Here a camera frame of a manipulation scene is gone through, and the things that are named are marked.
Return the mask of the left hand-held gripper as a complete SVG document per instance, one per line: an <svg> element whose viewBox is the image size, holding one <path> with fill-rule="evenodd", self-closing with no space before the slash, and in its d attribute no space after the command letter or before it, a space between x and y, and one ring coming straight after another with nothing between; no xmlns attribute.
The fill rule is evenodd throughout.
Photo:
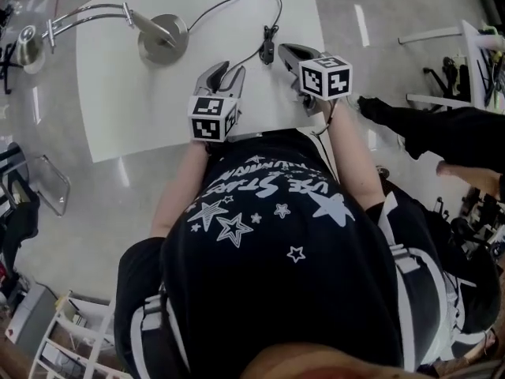
<svg viewBox="0 0 505 379"><path fill-rule="evenodd" d="M230 90L218 91L229 65L229 61L213 65L196 80L187 106L193 141L223 143L238 123L246 69L244 66L238 68L230 82Z"/></svg>

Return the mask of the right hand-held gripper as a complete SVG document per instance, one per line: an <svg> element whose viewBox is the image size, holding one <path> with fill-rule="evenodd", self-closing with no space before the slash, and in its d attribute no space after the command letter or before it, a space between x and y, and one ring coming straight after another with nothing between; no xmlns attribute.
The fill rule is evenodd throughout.
<svg viewBox="0 0 505 379"><path fill-rule="evenodd" d="M353 67L343 58L321 58L318 50L292 43L281 43L278 55L286 69L296 74L294 89L309 117L320 112L316 107L318 99L332 101L352 93Z"/></svg>

